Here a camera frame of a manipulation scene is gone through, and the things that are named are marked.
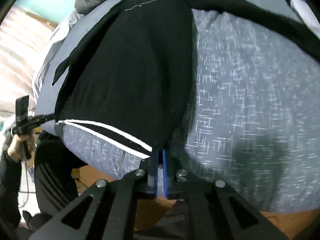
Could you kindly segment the person's left forearm sleeve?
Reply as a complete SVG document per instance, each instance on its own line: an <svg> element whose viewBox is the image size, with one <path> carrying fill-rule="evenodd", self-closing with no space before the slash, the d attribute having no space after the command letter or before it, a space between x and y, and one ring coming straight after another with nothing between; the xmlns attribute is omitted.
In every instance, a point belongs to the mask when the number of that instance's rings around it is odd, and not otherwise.
<svg viewBox="0 0 320 240"><path fill-rule="evenodd" d="M1 221L11 230L16 230L20 223L18 192L21 185L21 162L13 161L7 151L1 156Z"/></svg>

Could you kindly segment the person's left hand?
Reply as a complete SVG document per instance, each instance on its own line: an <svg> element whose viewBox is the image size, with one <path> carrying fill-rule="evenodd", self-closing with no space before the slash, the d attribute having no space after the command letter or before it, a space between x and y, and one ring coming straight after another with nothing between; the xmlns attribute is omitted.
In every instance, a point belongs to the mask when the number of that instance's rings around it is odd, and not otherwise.
<svg viewBox="0 0 320 240"><path fill-rule="evenodd" d="M33 135L15 134L8 148L8 156L16 163L19 163L23 159L23 155L24 155L23 143L24 142L28 146L28 150L31 153L34 150L34 146L35 146Z"/></svg>

